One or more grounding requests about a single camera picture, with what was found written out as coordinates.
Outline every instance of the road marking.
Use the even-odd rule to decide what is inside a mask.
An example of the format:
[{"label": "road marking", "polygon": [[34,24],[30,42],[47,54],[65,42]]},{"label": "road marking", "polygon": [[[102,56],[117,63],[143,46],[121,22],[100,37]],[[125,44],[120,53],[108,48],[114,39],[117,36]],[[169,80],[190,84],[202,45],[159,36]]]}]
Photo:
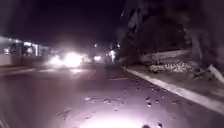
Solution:
[{"label": "road marking", "polygon": [[137,72],[132,69],[127,69],[127,68],[123,68],[123,69],[133,75],[136,75],[136,76],[152,83],[152,84],[155,84],[161,88],[164,88],[174,94],[177,94],[185,99],[191,100],[199,105],[204,106],[207,109],[213,110],[213,111],[224,116],[224,103],[222,103],[218,100],[212,99],[207,96],[203,96],[199,93],[187,90],[185,88],[181,88],[178,85],[169,84],[169,83],[166,83],[159,79],[151,78],[150,76],[147,76],[143,73]]},{"label": "road marking", "polygon": [[129,78],[127,78],[127,77],[123,77],[123,78],[112,78],[110,80],[127,80],[127,79],[129,79]]},{"label": "road marking", "polygon": [[44,69],[44,70],[40,70],[38,72],[55,72],[56,69]]},{"label": "road marking", "polygon": [[35,70],[34,68],[31,68],[31,69],[23,69],[23,70],[18,70],[18,71],[5,72],[5,73],[0,73],[0,76],[22,74],[22,73],[32,72],[34,70]]}]

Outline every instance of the water droplet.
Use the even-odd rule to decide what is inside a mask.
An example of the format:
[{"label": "water droplet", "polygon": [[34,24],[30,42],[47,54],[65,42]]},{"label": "water droplet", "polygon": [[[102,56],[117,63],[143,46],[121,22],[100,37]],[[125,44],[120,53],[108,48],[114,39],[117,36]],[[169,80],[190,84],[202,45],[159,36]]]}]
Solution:
[{"label": "water droplet", "polygon": [[150,102],[150,99],[151,99],[150,97],[147,97],[147,98],[146,98],[146,102],[147,102],[147,103]]},{"label": "water droplet", "polygon": [[193,106],[193,104],[192,104],[191,102],[187,102],[187,104],[188,104],[189,106]]},{"label": "water droplet", "polygon": [[176,101],[176,100],[173,100],[173,101],[172,101],[172,103],[173,103],[173,104],[176,104],[176,103],[177,103],[177,101]]},{"label": "water droplet", "polygon": [[103,102],[106,103],[106,104],[110,104],[111,103],[111,101],[109,99],[105,99]]},{"label": "water droplet", "polygon": [[151,103],[147,103],[147,105],[148,105],[148,107],[151,107],[151,106],[152,106],[152,104],[151,104]]},{"label": "water droplet", "polygon": [[91,118],[90,116],[87,116],[85,119],[88,120],[88,119],[90,119],[90,118]]},{"label": "water droplet", "polygon": [[142,128],[150,128],[148,125],[144,125],[142,126]]},{"label": "water droplet", "polygon": [[155,92],[159,92],[159,91],[160,91],[160,89],[159,89],[159,88],[155,89]]},{"label": "water droplet", "polygon": [[84,100],[85,100],[85,101],[90,101],[91,98],[90,98],[90,97],[85,97]]},{"label": "water droplet", "polygon": [[158,123],[157,128],[162,128],[163,125],[161,123]]}]

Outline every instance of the oncoming car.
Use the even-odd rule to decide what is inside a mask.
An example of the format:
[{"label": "oncoming car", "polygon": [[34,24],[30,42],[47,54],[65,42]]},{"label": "oncoming car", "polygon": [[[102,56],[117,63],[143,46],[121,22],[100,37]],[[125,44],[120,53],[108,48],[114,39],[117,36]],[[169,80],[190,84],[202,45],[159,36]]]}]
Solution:
[{"label": "oncoming car", "polygon": [[54,55],[46,65],[49,68],[79,68],[83,63],[83,56],[74,52]]}]

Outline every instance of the bright headlight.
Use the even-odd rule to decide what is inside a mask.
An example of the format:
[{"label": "bright headlight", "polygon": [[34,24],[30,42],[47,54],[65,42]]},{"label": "bright headlight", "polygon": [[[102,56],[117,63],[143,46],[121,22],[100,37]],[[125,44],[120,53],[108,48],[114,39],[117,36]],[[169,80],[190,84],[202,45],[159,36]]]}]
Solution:
[{"label": "bright headlight", "polygon": [[68,53],[65,56],[64,64],[67,67],[78,67],[82,63],[82,56],[75,53]]},{"label": "bright headlight", "polygon": [[63,65],[63,62],[60,60],[59,56],[54,56],[50,59],[49,64],[59,67]]},{"label": "bright headlight", "polygon": [[102,59],[101,56],[94,56],[95,61],[100,61],[101,59]]}]

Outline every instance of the asphalt road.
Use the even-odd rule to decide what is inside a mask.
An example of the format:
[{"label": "asphalt road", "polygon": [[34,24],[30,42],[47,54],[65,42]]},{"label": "asphalt road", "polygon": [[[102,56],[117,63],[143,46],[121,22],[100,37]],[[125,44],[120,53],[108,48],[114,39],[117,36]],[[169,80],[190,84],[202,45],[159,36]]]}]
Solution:
[{"label": "asphalt road", "polygon": [[10,128],[224,128],[223,116],[119,68],[32,70],[0,82]]}]

